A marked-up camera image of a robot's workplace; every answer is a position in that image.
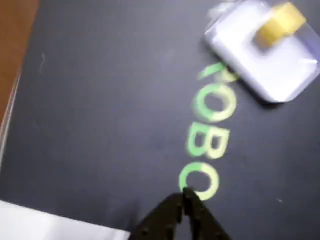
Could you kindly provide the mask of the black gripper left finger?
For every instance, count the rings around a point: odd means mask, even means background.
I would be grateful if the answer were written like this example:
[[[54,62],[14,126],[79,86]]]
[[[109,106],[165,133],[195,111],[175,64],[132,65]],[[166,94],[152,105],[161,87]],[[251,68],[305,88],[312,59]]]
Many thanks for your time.
[[[135,228],[135,240],[173,240],[182,222],[183,195],[174,193],[155,207]]]

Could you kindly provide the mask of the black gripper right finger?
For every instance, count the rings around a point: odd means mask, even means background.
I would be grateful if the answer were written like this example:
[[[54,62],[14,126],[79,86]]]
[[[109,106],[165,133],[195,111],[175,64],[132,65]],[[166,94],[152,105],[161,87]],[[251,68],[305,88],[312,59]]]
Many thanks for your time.
[[[184,214],[188,216],[193,240],[231,240],[200,197],[188,187],[183,189]]]

